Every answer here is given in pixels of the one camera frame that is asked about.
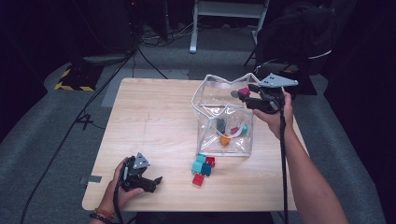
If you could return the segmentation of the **grey stand base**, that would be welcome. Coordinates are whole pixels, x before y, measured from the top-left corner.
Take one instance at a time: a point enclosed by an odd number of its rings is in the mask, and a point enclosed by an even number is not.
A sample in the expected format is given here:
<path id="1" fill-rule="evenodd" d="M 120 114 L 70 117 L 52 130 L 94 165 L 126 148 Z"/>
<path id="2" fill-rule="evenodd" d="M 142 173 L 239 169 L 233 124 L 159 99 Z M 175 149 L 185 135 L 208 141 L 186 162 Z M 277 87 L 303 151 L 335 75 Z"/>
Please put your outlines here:
<path id="1" fill-rule="evenodd" d="M 92 65 L 107 66 L 115 63 L 121 63 L 126 59 L 123 54 L 107 54 L 97 56 L 86 56 L 83 60 Z"/>

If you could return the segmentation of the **pile of toy bricks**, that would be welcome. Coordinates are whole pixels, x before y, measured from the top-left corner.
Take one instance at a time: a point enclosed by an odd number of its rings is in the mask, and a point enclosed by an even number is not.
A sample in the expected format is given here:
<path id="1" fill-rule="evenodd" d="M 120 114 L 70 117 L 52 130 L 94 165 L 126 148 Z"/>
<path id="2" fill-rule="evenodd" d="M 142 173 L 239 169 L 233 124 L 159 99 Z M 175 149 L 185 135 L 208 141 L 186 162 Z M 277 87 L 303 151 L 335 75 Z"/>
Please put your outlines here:
<path id="1" fill-rule="evenodd" d="M 201 187 L 206 176 L 211 176 L 213 168 L 216 166 L 216 158 L 198 154 L 192 164 L 191 173 L 194 175 L 192 183 Z"/>

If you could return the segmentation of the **clear plastic bag white trim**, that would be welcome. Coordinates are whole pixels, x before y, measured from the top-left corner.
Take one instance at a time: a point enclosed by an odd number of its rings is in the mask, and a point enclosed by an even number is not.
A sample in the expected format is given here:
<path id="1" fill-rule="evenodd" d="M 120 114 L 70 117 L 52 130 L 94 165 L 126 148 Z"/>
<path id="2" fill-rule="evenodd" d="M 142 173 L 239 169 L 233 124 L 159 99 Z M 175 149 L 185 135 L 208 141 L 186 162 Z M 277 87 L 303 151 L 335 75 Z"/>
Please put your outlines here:
<path id="1" fill-rule="evenodd" d="M 238 91 L 248 84 L 259 84 L 260 81 L 251 73 L 236 80 L 207 75 L 191 99 L 198 123 L 197 153 L 207 156 L 249 157 L 253 146 L 254 116 L 238 98 Z M 217 131 L 217 119 L 225 119 L 227 134 L 231 142 L 222 146 Z M 246 134 L 241 134 L 244 125 L 248 126 Z M 235 134 L 231 128 L 238 127 Z"/>

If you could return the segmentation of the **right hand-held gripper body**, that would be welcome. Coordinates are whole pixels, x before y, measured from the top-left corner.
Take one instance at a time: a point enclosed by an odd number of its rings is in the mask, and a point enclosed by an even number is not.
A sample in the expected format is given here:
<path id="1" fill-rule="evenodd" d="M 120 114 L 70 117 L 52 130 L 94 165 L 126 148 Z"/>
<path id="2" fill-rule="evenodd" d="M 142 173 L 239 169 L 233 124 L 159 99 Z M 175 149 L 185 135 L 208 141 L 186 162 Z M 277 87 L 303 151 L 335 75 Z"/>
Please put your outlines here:
<path id="1" fill-rule="evenodd" d="M 285 105 L 283 88 L 297 85 L 297 80 L 270 74 L 256 85 L 261 88 L 260 92 L 255 92 L 260 95 L 260 99 L 249 97 L 252 101 L 252 107 L 248 108 L 259 109 L 265 114 L 275 114 L 282 110 Z"/>

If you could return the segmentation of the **grey tape strip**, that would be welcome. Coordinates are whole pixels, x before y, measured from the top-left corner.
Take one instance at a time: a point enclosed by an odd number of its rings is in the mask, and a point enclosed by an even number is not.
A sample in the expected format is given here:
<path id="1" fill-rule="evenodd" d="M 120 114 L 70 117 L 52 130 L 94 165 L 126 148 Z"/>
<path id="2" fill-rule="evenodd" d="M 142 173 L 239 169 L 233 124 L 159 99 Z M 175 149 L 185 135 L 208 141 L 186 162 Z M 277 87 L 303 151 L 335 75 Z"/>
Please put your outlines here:
<path id="1" fill-rule="evenodd" d="M 90 176 L 83 176 L 80 180 L 79 183 L 80 184 L 84 184 L 87 185 L 90 182 L 93 183 L 100 183 L 101 182 L 102 177 L 101 176 L 97 176 L 97 175 L 90 175 Z"/>

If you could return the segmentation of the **dark cloth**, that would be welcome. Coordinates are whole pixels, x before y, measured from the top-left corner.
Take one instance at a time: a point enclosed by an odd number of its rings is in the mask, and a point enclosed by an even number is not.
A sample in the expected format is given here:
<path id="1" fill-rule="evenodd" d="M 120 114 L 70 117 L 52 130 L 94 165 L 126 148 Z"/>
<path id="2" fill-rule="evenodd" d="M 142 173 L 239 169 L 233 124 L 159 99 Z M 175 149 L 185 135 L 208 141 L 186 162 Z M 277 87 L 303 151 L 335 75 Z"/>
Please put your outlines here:
<path id="1" fill-rule="evenodd" d="M 255 66 L 283 62 L 315 75 L 332 52 L 336 28 L 333 8 L 293 3 L 258 32 Z"/>

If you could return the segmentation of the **yellow black striped base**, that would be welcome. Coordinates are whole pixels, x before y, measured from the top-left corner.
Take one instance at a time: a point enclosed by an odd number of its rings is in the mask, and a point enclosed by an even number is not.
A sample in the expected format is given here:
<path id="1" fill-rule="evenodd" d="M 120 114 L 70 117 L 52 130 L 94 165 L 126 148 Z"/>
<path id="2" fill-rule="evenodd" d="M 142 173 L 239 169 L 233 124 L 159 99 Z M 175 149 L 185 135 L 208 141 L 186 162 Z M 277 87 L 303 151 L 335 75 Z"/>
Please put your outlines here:
<path id="1" fill-rule="evenodd" d="M 103 66 L 85 65 L 82 67 L 68 65 L 55 85 L 55 90 L 95 91 L 96 84 L 104 70 Z"/>

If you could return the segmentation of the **white metal stand frame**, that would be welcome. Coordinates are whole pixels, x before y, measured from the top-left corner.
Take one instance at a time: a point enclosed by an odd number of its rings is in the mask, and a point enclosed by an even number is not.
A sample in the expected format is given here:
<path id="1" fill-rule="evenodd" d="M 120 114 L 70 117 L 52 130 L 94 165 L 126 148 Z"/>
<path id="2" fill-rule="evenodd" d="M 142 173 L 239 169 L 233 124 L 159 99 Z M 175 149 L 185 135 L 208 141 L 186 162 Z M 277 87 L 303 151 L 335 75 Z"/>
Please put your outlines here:
<path id="1" fill-rule="evenodd" d="M 197 51 L 199 16 L 258 19 L 256 30 L 251 32 L 254 43 L 257 43 L 257 34 L 262 28 L 269 2 L 270 0 L 263 0 L 262 3 L 251 4 L 194 0 L 190 53 L 194 54 Z"/>

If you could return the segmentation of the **person's left hand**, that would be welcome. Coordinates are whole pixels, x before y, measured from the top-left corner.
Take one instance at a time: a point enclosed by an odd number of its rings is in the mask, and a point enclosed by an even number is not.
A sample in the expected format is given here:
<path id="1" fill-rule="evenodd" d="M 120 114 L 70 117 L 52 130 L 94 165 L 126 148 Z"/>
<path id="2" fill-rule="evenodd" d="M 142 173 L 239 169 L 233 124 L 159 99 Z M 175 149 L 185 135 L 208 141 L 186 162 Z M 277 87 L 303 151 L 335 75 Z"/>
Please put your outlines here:
<path id="1" fill-rule="evenodd" d="M 104 197 L 99 205 L 100 209 L 103 209 L 103 210 L 107 211 L 108 213 L 115 212 L 114 203 L 113 203 L 114 192 L 116 190 L 116 186 L 118 183 L 122 165 L 123 165 L 123 161 L 121 161 L 119 163 L 119 165 L 117 166 L 117 168 L 115 169 L 113 178 L 108 183 Z M 144 190 L 141 188 L 133 189 L 130 191 L 124 191 L 123 189 L 119 189 L 119 192 L 118 192 L 119 209 L 123 208 L 129 201 L 131 201 L 133 198 L 137 197 L 138 195 L 140 195 L 142 193 L 144 193 Z"/>

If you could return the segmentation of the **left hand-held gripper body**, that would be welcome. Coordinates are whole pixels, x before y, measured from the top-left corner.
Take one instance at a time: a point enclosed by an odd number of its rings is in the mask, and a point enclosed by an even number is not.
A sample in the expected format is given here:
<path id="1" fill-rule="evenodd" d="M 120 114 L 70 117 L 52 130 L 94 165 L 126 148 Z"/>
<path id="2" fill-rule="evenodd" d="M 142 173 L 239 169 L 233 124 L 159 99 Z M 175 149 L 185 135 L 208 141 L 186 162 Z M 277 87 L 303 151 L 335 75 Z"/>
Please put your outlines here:
<path id="1" fill-rule="evenodd" d="M 127 158 L 121 168 L 121 187 L 125 191 L 141 188 L 143 176 L 139 172 L 145 167 L 149 167 L 149 162 L 142 153 L 138 152 L 136 156 Z"/>

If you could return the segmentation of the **person's right hand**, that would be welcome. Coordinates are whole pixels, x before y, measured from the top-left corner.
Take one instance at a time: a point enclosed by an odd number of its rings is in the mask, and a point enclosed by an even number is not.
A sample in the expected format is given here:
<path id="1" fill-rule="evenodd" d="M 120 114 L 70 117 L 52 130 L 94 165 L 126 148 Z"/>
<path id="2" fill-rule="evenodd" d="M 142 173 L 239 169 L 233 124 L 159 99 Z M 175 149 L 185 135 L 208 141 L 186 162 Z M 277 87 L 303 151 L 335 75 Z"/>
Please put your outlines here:
<path id="1" fill-rule="evenodd" d="M 269 115 L 261 112 L 259 109 L 254 109 L 253 114 L 264 121 L 270 131 L 275 135 L 276 138 L 280 138 L 281 136 L 281 126 L 285 124 L 286 133 L 289 130 L 293 130 L 293 109 L 292 109 L 292 100 L 290 94 L 284 91 L 285 97 L 285 105 L 283 107 L 283 114 L 277 112 L 274 115 Z"/>

